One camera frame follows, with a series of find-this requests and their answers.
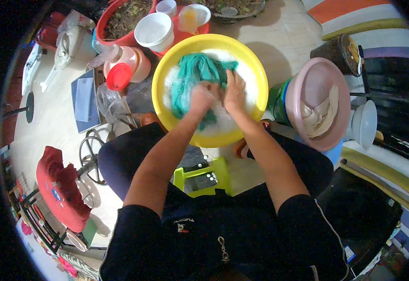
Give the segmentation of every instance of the yellow basin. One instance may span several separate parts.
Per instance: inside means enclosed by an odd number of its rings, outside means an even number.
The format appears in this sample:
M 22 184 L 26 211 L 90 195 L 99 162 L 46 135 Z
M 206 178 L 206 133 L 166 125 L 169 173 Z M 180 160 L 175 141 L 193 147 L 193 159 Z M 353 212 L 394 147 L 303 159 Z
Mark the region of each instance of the yellow basin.
M 264 114 L 268 100 L 268 82 L 264 67 L 258 57 L 247 46 L 235 39 L 219 34 L 202 34 L 187 38 L 174 45 L 161 59 L 154 72 L 151 86 L 154 110 L 167 130 L 173 129 L 179 120 L 173 116 L 171 110 L 166 108 L 162 102 L 162 96 L 165 93 L 165 77 L 173 66 L 178 65 L 179 60 L 184 55 L 199 53 L 210 48 L 225 50 L 252 69 L 256 77 L 256 84 L 259 87 L 259 95 L 252 116 L 256 121 L 259 121 Z M 239 128 L 212 137 L 196 132 L 190 140 L 190 144 L 202 148 L 219 148 L 234 143 L 241 138 L 243 138 L 243 135 Z

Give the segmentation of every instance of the white bowl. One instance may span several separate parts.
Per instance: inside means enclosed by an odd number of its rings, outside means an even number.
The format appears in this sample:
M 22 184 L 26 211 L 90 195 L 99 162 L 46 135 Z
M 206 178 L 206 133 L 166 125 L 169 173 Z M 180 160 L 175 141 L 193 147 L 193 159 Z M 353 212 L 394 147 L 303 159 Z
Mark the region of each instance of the white bowl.
M 167 14 L 170 18 L 174 18 L 177 11 L 175 0 L 163 0 L 156 5 L 157 13 Z
M 155 52 L 170 48 L 174 37 L 172 19 L 163 13 L 149 14 L 134 29 L 135 40 Z
M 376 127 L 378 124 L 378 115 L 376 113 L 375 103 L 367 101 L 356 108 L 350 118 L 345 137 L 354 138 L 365 150 L 369 149 L 375 140 Z

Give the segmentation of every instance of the zipper pull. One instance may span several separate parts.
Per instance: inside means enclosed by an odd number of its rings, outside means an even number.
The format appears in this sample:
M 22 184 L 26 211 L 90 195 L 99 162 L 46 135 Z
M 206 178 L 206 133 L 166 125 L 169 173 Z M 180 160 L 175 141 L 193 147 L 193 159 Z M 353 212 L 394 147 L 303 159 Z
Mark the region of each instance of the zipper pull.
M 223 237 L 219 236 L 217 238 L 217 241 L 220 243 L 221 251 L 223 252 L 223 254 L 221 255 L 222 256 L 221 260 L 224 263 L 228 263 L 230 261 L 230 256 L 228 255 L 228 253 L 226 252 L 226 249 L 225 249 L 225 239 L 223 239 Z

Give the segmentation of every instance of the black shirt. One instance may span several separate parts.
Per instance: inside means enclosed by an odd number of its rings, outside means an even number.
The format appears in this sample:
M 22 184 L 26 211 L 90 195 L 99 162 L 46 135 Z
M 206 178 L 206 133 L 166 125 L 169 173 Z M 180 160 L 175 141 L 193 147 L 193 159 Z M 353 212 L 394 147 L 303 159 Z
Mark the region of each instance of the black shirt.
M 194 210 L 161 223 L 149 208 L 118 211 L 101 280 L 209 280 L 223 261 L 251 280 L 342 280 L 337 234 L 314 199 L 294 196 L 277 217 L 241 206 Z

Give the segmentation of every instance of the person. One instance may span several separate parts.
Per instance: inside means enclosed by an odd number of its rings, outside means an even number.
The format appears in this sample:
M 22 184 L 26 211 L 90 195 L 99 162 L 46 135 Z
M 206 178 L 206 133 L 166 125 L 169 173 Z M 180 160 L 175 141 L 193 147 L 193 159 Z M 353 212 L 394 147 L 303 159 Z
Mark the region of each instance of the person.
M 191 198 L 170 178 L 198 124 L 219 98 L 202 82 L 189 112 L 167 134 L 155 118 L 106 143 L 102 176 L 123 200 L 101 280 L 342 280 L 337 233 L 312 196 L 331 182 L 320 152 L 256 122 L 244 109 L 244 81 L 227 70 L 226 110 L 244 134 L 239 157 L 255 159 L 265 183 L 236 196 Z

